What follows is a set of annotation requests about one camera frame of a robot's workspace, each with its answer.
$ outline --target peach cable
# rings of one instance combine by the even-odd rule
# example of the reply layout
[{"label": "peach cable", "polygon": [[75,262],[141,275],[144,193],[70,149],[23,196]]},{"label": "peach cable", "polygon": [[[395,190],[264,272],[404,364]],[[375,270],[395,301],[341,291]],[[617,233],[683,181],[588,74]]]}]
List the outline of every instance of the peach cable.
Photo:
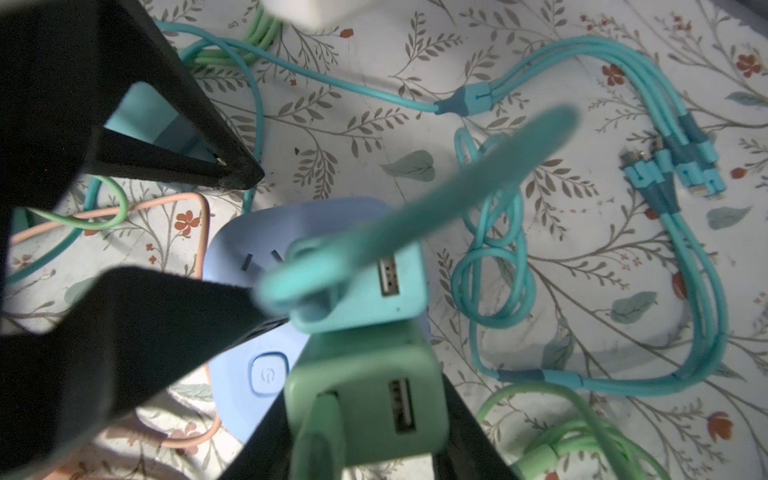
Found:
[{"label": "peach cable", "polygon": [[[202,280],[203,260],[205,258],[205,250],[208,247],[208,233],[210,231],[210,206],[208,205],[208,199],[206,197],[200,194],[192,193],[192,192],[184,193],[184,194],[169,195],[167,197],[160,197],[160,198],[155,198],[153,200],[148,200],[146,202],[141,202],[140,204],[136,204],[133,207],[131,207],[129,211],[146,210],[148,208],[158,207],[160,205],[165,205],[165,204],[171,204],[173,202],[178,202],[180,200],[197,200],[198,202],[200,202],[200,208],[202,210],[200,214],[200,240],[197,244],[197,259],[195,261],[195,267],[194,267],[194,278],[197,280]],[[118,211],[120,211],[120,207],[109,207],[109,208],[102,208],[100,210],[80,212],[75,214],[74,217],[81,218],[81,219],[106,217],[108,215],[116,215]],[[23,232],[19,232],[13,237],[11,237],[11,244],[17,245],[23,242],[24,240],[28,240],[41,233],[48,232],[58,227],[62,227],[62,225],[58,222],[41,223],[40,225],[36,225],[32,228],[28,228],[27,230],[24,230]],[[210,372],[208,370],[207,364],[205,365],[205,372],[206,372],[206,375],[208,376],[208,382],[210,382]],[[216,432],[218,432],[220,428],[221,428],[221,418],[219,418],[219,414],[217,413],[216,416],[214,417],[214,423],[210,426],[210,428],[205,433],[195,437],[190,437],[188,439],[164,439],[161,441],[160,446],[167,447],[169,449],[187,449],[189,447],[193,447],[207,440],[210,440],[214,435],[216,435]],[[137,437],[144,436],[144,434],[141,432],[135,432],[135,435]]]},{"label": "peach cable", "polygon": [[[210,207],[208,205],[208,199],[200,194],[185,193],[169,195],[168,197],[155,198],[146,202],[141,202],[130,208],[130,211],[146,210],[147,208],[157,207],[159,205],[170,204],[178,202],[180,200],[197,200],[200,202],[202,213],[200,215],[200,242],[197,245],[197,261],[194,266],[194,278],[200,280],[203,278],[203,258],[205,257],[205,250],[208,246],[208,231],[210,229]],[[91,210],[88,212],[80,212],[73,215],[75,218],[88,219],[97,217],[106,217],[107,215],[116,215],[120,211],[120,207],[102,208],[101,210]],[[32,228],[28,228],[23,232],[19,232],[11,237],[11,245],[16,245],[28,240],[32,237],[39,235],[40,233],[48,232],[55,228],[62,227],[57,222],[46,222],[36,225]]]}]

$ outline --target usb charger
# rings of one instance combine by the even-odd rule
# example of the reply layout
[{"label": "usb charger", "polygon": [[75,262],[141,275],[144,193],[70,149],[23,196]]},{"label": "usb charger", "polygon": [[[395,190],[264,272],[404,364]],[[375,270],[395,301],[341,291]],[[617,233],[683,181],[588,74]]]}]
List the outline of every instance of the usb charger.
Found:
[{"label": "usb charger", "polygon": [[[440,365],[415,320],[312,335],[284,395],[294,445],[342,443],[343,466],[434,453],[448,438]],[[326,411],[337,420],[315,428]]]}]

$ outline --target floral pattern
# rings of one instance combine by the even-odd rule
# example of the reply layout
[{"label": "floral pattern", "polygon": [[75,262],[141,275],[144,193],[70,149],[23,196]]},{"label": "floral pattern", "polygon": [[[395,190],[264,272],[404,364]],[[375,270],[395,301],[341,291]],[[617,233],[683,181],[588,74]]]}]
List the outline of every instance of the floral pattern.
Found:
[{"label": "floral pattern", "polygon": [[[194,23],[230,37],[248,31],[255,0],[141,0],[169,22]],[[433,102],[458,88],[499,78],[514,63],[562,38],[598,35],[639,51],[667,72],[699,125],[716,137],[728,191],[680,201],[727,290],[729,348],[706,382],[664,398],[619,398],[585,392],[592,407],[643,446],[672,478],[768,478],[768,281],[760,241],[768,207],[768,41],[709,0],[417,0],[389,4],[372,20],[361,12],[325,31],[283,27],[275,55],[321,73],[374,85],[403,98]],[[174,46],[191,39],[169,36]],[[538,298],[531,318],[506,330],[480,329],[482,358],[506,368],[571,369],[583,375],[644,378],[674,371],[691,342],[687,291],[657,215],[627,189],[617,171],[622,147],[646,149],[657,133],[623,71],[583,57],[553,67],[513,91],[493,110],[459,120],[436,118],[296,76],[257,62],[266,109],[265,180],[254,208],[328,197],[367,195],[401,206],[457,171],[455,129],[482,141],[511,133],[548,105],[571,102],[583,112],[578,136],[521,185],[529,266]],[[256,140],[253,99],[243,75],[198,68],[200,87],[248,146]],[[163,184],[120,180],[131,203],[165,196]],[[61,212],[82,210],[86,180]],[[243,192],[198,188],[210,201],[214,234],[237,216]],[[99,205],[114,204],[103,192]],[[502,235],[501,218],[495,234]],[[134,264],[191,275],[198,259],[199,207],[182,200],[133,212],[112,230],[86,231],[63,255],[6,293],[2,332],[52,328],[100,269]],[[11,251],[11,271],[50,250],[57,229]],[[432,346],[445,374],[476,410],[501,385],[479,374],[468,350],[468,320],[450,297],[450,278],[470,236],[457,221],[424,241]],[[506,300],[515,274],[507,263],[484,269],[483,313]],[[146,425],[174,438],[204,432],[215,405],[202,369],[137,410]],[[482,423],[510,462],[526,442],[573,417],[560,403],[516,396]],[[71,461],[73,475],[216,478],[240,451],[226,431],[183,454],[106,435]],[[347,478],[424,478],[426,457],[349,469]],[[611,478],[601,456],[575,452],[545,476]]]}]

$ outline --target orange flower print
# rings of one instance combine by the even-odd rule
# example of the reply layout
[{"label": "orange flower print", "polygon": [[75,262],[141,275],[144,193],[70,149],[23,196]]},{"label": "orange flower print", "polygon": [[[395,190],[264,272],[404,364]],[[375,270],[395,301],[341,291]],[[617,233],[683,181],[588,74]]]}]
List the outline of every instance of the orange flower print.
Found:
[{"label": "orange flower print", "polygon": [[177,222],[174,224],[174,227],[176,227],[176,230],[180,230],[181,234],[185,237],[190,236],[193,228],[200,226],[200,217],[195,218],[192,215],[192,210],[187,210],[185,214],[178,214],[176,220]]},{"label": "orange flower print", "polygon": [[[184,427],[184,431],[181,430],[174,430],[170,433],[170,437],[172,439],[188,439],[190,437],[197,437],[200,435],[199,432],[196,432],[195,429],[197,428],[197,425],[195,425],[194,422],[187,423],[187,426]],[[185,449],[176,449],[176,453],[179,455],[196,455],[197,454],[197,447],[191,446],[186,447]]]},{"label": "orange flower print", "polygon": [[734,180],[739,180],[740,178],[744,178],[744,175],[746,175],[746,168],[736,167],[730,171],[730,177],[733,178]]},{"label": "orange flower print", "polygon": [[22,268],[26,268],[29,265],[29,260],[32,260],[32,255],[24,254],[22,255],[22,259],[19,260],[16,257],[13,257],[12,263],[18,267],[19,270]]},{"label": "orange flower print", "polygon": [[713,442],[717,442],[717,437],[730,440],[732,428],[733,422],[728,419],[728,414],[725,412],[715,412],[707,418],[707,431]]},{"label": "orange flower print", "polygon": [[611,64],[610,67],[603,65],[603,75],[608,77],[608,84],[611,87],[624,84],[624,73],[614,64]]},{"label": "orange flower print", "polygon": [[685,287],[683,274],[680,272],[677,272],[672,276],[672,291],[674,292],[674,295],[680,300],[685,300],[688,298],[688,288]]},{"label": "orange flower print", "polygon": [[763,70],[763,66],[756,63],[757,59],[754,55],[739,55],[739,61],[736,62],[736,68],[744,72],[744,76],[749,78],[753,73],[760,73]]}]

